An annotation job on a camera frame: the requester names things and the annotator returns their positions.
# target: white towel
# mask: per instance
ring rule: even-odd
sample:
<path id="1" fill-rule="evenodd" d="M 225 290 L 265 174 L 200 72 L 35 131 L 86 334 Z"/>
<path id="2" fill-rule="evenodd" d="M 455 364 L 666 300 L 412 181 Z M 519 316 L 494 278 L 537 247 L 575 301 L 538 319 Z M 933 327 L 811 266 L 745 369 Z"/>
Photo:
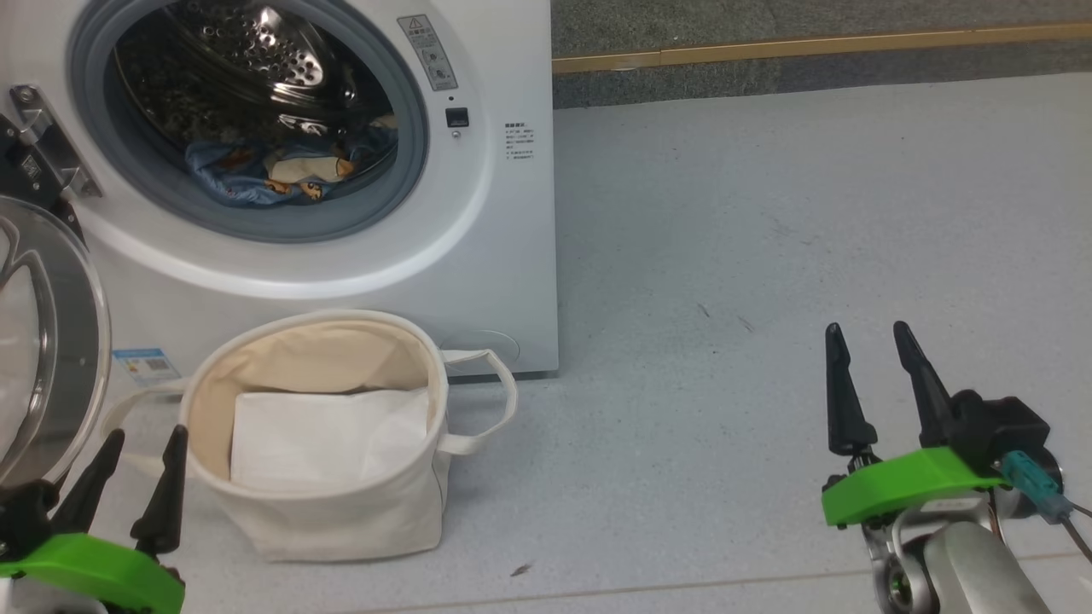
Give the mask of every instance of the white towel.
<path id="1" fill-rule="evenodd" d="M 275 492 L 348 487 L 420 451 L 428 390 L 247 392 L 235 400 L 232 482 Z"/>

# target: canvas laundry basket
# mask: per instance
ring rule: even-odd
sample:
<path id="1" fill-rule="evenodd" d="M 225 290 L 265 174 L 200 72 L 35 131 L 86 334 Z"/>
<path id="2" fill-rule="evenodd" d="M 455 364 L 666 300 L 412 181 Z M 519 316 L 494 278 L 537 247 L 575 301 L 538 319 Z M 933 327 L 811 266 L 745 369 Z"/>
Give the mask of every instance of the canvas laundry basket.
<path id="1" fill-rule="evenodd" d="M 477 436 L 448 433 L 444 365 L 484 358 L 508 399 L 505 414 Z M 275 493 L 228 480 L 235 400 L 254 391 L 343 393 L 427 387 L 427 435 L 401 469 L 349 488 Z M 378 311 L 320 311 L 278 320 L 229 341 L 188 381 L 144 389 L 115 405 L 105 435 L 149 394 L 182 392 L 179 422 L 190 430 L 189 472 L 271 560 L 353 560 L 408 554 L 440 543 L 451 456 L 472 454 L 515 414 L 511 371 L 489 350 L 441 352 L 412 322 Z M 127 456 L 146 472 L 155 459 Z"/>

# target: gray carpet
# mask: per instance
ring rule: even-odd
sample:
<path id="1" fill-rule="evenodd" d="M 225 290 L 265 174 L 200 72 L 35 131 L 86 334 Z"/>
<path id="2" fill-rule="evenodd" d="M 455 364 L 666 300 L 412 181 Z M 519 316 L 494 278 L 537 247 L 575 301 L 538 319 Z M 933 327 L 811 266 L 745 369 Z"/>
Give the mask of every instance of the gray carpet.
<path id="1" fill-rule="evenodd" d="M 1090 0 L 554 0 L 555 56 L 1092 20 Z M 560 74 L 557 108 L 1092 71 L 1092 39 Z"/>
<path id="2" fill-rule="evenodd" d="M 1089 0 L 554 0 L 554 54 L 1092 20 Z"/>

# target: washing machine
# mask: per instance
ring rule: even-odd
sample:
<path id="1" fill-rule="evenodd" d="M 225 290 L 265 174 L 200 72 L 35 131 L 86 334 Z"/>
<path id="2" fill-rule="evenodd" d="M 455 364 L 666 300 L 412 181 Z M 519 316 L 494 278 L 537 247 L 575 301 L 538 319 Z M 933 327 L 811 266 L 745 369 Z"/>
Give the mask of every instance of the washing machine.
<path id="1" fill-rule="evenodd" d="M 8 0 L 0 45 L 40 154 L 11 163 L 105 287 L 111 395 L 322 308 L 557 369 L 547 0 Z"/>

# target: stainless steel drum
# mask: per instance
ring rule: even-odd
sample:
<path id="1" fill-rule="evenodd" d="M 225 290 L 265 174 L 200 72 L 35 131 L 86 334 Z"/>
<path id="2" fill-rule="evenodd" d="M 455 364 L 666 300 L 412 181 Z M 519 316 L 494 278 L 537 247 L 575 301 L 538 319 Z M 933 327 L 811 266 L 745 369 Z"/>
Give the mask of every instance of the stainless steel drum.
<path id="1" fill-rule="evenodd" d="M 115 48 L 132 102 L 176 146 L 345 134 L 390 114 L 368 68 L 292 13 L 251 1 L 183 0 Z"/>

